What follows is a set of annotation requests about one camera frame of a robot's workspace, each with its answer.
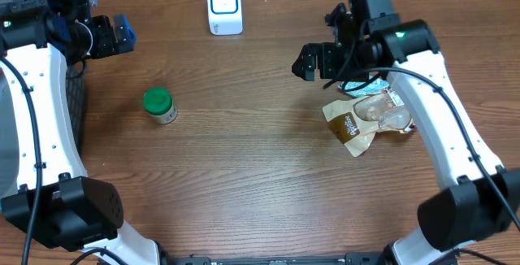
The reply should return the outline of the beige plastic pouch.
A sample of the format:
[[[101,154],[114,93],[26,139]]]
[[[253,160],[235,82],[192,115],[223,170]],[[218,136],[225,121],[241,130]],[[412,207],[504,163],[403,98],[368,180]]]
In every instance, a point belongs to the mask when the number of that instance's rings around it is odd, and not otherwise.
[[[376,133],[409,133],[415,127],[411,114],[393,89],[348,101],[336,100],[322,111],[327,126],[353,157],[368,150]]]

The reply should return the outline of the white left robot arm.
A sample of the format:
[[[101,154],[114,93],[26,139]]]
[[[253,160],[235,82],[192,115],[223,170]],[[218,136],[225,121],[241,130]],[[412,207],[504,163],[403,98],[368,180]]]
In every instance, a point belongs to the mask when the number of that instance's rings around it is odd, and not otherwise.
[[[16,191],[4,218],[26,242],[108,264],[165,264],[168,256],[124,220],[115,187],[88,176],[67,104],[69,67],[134,49],[124,15],[92,16],[97,0],[11,0],[1,6],[1,69],[18,146]]]

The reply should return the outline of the green lid jar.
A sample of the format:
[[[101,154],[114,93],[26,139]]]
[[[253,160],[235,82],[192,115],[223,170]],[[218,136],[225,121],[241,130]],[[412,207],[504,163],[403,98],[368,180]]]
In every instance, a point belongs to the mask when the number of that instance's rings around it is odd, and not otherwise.
[[[173,97],[164,88],[149,89],[143,96],[143,107],[159,124],[171,123],[178,114]]]

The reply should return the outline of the teal wipes packet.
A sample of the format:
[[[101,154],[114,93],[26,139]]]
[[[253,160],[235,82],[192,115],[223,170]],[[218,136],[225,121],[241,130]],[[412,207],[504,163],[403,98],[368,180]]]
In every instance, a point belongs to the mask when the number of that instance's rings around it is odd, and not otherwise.
[[[351,98],[361,98],[388,89],[389,83],[381,79],[379,76],[369,76],[367,82],[342,82],[337,88],[341,93],[344,93]]]

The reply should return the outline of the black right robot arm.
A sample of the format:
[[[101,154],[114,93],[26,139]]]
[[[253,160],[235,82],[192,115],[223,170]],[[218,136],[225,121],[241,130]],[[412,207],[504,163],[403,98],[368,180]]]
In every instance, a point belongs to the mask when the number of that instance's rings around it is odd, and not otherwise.
[[[407,109],[433,162],[440,191],[418,207],[418,227],[380,253],[348,253],[348,264],[454,264],[469,244],[518,225],[519,173],[478,134],[423,20],[402,22],[392,0],[348,0],[325,16],[334,41],[309,43],[292,65],[326,85],[386,80]]]

